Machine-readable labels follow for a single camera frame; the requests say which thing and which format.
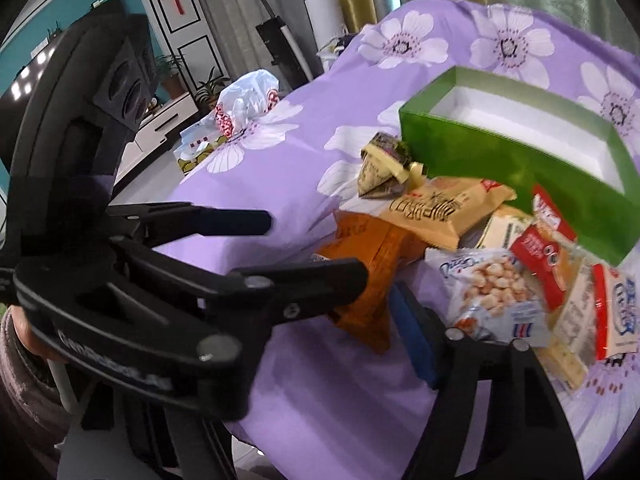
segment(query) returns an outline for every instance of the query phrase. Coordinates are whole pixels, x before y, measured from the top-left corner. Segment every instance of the open box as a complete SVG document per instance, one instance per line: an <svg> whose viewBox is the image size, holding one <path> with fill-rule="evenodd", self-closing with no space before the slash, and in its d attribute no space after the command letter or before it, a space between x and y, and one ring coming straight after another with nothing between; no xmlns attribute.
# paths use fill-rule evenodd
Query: open box
<svg viewBox="0 0 640 480"><path fill-rule="evenodd" d="M640 238L640 176L615 127L582 106L510 78L453 67L400 109L402 139L429 176L513 187L531 212L548 190L578 241L617 265Z"/></svg>

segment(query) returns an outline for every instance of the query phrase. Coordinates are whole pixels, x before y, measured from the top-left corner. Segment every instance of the tan snack bag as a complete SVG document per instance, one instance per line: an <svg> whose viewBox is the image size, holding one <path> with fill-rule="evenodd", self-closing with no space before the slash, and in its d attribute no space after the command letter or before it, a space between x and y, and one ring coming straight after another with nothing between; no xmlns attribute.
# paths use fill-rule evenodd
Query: tan snack bag
<svg viewBox="0 0 640 480"><path fill-rule="evenodd" d="M513 189L493 180L439 176L393 200L380 218L455 251L464 233L515 198Z"/></svg>

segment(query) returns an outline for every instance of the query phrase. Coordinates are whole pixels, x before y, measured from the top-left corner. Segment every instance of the bed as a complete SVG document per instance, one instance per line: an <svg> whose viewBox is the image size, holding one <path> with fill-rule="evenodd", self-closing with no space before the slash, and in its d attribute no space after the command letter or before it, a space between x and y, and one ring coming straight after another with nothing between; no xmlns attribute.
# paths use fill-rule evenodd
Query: bed
<svg viewBox="0 0 640 480"><path fill-rule="evenodd" d="M307 258L334 231L332 212L356 194L361 147L377 131L398 134L399 107L453 65L521 79L603 115L640 168L634 56L542 12L414 0L366 27L327 74L216 150L170 198L265 209L275 218L273 231L260 238L194 236L162 252L221 273ZM637 256L634 250L625 263L632 266ZM446 301L426 264L402 278L419 300ZM480 384L459 474L478 457L489 390ZM317 318L274 330L251 410L229 427L289 480L398 480L435 397L415 377L398 338L380 357ZM585 385L561 401L590 475L640 408L635 360L595 365Z"/></svg>

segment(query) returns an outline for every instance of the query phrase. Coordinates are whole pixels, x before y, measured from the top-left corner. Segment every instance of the white door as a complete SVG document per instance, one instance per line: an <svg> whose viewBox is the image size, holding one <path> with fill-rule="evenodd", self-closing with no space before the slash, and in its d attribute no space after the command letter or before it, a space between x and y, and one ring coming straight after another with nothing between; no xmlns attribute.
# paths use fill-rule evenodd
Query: white door
<svg viewBox="0 0 640 480"><path fill-rule="evenodd" d="M226 75L220 52L198 0L142 0L162 49L182 56L182 76L195 92L216 66Z"/></svg>

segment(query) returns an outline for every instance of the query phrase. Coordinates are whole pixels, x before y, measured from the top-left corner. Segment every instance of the blue object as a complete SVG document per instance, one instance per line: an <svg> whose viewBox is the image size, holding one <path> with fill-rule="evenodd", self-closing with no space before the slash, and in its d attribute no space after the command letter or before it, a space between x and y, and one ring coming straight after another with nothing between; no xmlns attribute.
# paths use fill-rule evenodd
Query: blue object
<svg viewBox="0 0 640 480"><path fill-rule="evenodd" d="M437 390L446 375L444 323L433 310L422 306L403 282L391 287L388 306L415 374Z"/></svg>

